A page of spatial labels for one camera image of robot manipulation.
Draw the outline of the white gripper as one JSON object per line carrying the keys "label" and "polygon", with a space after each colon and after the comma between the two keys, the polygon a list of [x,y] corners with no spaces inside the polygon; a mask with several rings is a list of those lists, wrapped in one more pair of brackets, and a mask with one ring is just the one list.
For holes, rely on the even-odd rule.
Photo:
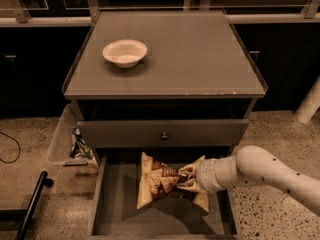
{"label": "white gripper", "polygon": [[218,159],[205,159],[201,156],[196,161],[178,170],[180,175],[195,175],[196,178],[185,182],[185,189],[198,193],[217,193],[224,190],[216,176],[219,165]]}

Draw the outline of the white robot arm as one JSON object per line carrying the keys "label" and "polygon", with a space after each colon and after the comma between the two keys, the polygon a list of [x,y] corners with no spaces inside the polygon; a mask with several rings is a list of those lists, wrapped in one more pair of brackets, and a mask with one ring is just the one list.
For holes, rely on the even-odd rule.
{"label": "white robot arm", "polygon": [[320,216],[320,181],[288,167],[258,146],[246,146],[221,159],[201,157],[179,170],[186,176],[177,187],[198,193],[217,193],[230,187],[268,185]]}

